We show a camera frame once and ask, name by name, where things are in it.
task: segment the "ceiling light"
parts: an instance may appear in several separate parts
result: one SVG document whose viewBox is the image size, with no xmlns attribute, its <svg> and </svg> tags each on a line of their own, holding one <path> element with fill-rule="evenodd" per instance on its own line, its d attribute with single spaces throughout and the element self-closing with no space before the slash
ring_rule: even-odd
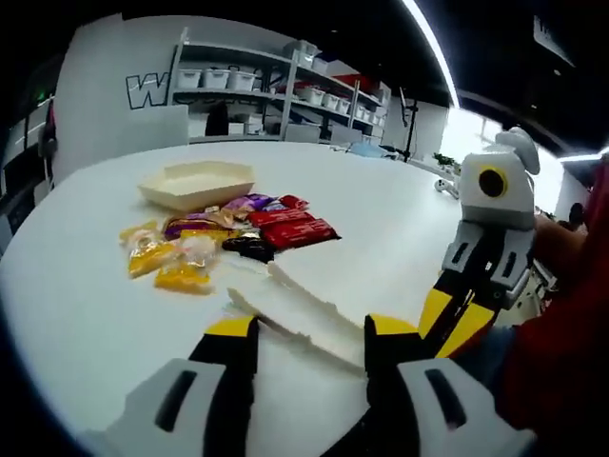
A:
<svg viewBox="0 0 609 457">
<path fill-rule="evenodd" d="M 446 59 L 444 58 L 444 54 L 442 53 L 442 49 L 440 48 L 440 43 L 438 43 L 438 39 L 436 35 L 434 35 L 433 30 L 429 27 L 427 23 L 427 19 L 423 15 L 422 11 L 419 9 L 419 6 L 414 2 L 414 0 L 402 0 L 404 6 L 410 12 L 410 15 L 414 18 L 415 22 L 421 29 L 422 34 L 425 36 L 427 40 L 427 44 L 433 51 L 436 56 L 436 60 L 438 61 L 438 65 L 440 65 L 440 70 L 442 71 L 442 76 L 444 77 L 444 83 L 448 86 L 448 91 L 450 92 L 450 98 L 453 102 L 454 108 L 459 108 L 459 98 L 457 97 L 457 89 L 455 88 L 455 83 L 453 82 L 453 77 L 450 74 L 450 70 L 448 69 L 448 64 L 446 63 Z"/>
<path fill-rule="evenodd" d="M 569 155 L 568 157 L 560 157 L 559 162 L 589 162 L 599 160 L 603 154 L 609 152 L 609 146 L 600 150 L 596 154 Z"/>
</svg>

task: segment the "cardboard tray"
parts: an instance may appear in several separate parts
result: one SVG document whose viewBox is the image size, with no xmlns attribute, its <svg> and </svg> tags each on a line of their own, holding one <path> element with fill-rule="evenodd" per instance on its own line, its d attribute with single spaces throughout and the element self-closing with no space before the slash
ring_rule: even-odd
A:
<svg viewBox="0 0 609 457">
<path fill-rule="evenodd" d="M 252 167 L 205 161 L 165 167 L 140 184 L 138 189 L 157 205 L 192 211 L 246 195 L 253 185 Z"/>
</svg>

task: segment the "broken styrofoam plate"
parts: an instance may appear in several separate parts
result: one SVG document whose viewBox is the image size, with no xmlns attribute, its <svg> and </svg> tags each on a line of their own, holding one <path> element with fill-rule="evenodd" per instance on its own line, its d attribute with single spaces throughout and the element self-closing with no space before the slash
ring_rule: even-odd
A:
<svg viewBox="0 0 609 457">
<path fill-rule="evenodd" d="M 228 288 L 233 304 L 261 316 L 283 336 L 317 349 L 335 364 L 363 373 L 363 328 L 357 328 L 325 304 L 299 288 L 289 288 L 271 277 L 241 281 Z"/>
<path fill-rule="evenodd" d="M 165 167 L 138 188 L 150 202 L 191 211 L 246 195 L 253 185 L 252 167 L 205 161 Z"/>
</svg>

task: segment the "white table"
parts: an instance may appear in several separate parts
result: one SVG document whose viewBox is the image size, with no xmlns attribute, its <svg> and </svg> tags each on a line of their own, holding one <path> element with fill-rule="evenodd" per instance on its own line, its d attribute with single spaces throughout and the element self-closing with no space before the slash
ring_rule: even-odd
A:
<svg viewBox="0 0 609 457">
<path fill-rule="evenodd" d="M 158 290 L 153 274 L 128 279 L 118 245 L 122 229 L 167 217 L 143 200 L 137 183 L 163 166 L 206 159 L 250 164 L 256 191 L 308 200 L 341 242 L 361 249 L 354 252 L 361 274 L 350 278 L 353 283 L 368 281 L 369 293 L 378 290 L 379 297 L 385 277 L 387 287 L 407 284 L 402 302 L 370 311 L 418 322 L 461 216 L 459 202 L 433 189 L 434 174 L 281 142 L 191 145 L 109 160 L 77 171 L 54 190 L 0 263 L 16 347 L 70 432 L 107 427 L 121 414 L 126 394 L 171 358 L 187 358 L 229 302 L 222 287 L 238 283 L 237 276 L 228 275 L 206 298 Z M 368 272 L 375 270 L 383 275 L 371 280 Z M 348 284 L 340 271 L 334 274 L 325 278 L 329 285 Z M 248 455 L 318 456 L 365 409 L 363 377 L 262 332 Z"/>
</svg>

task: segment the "person's arm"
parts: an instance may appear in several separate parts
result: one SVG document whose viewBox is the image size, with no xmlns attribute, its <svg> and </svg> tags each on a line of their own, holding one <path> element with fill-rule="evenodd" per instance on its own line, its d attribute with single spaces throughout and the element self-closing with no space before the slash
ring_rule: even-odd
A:
<svg viewBox="0 0 609 457">
<path fill-rule="evenodd" d="M 545 216 L 536 216 L 533 256 L 554 276 L 564 281 L 578 267 L 586 236 L 559 226 Z"/>
</svg>

